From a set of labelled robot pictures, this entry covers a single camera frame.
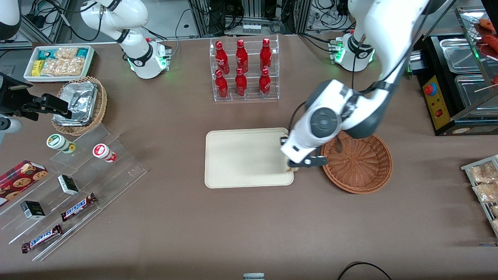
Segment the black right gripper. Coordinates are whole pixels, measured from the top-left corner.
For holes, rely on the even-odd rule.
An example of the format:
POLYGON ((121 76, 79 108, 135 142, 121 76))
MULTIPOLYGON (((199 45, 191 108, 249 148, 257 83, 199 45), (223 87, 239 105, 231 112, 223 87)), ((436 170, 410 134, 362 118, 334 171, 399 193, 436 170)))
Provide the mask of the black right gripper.
MULTIPOLYGON (((29 104, 36 98, 28 92, 33 85, 18 81, 4 73, 1 76, 0 112, 6 116, 17 116, 39 120, 39 114, 31 112, 29 104)), ((72 119, 69 103, 51 94, 43 94, 38 98, 40 113, 55 114, 72 119)))

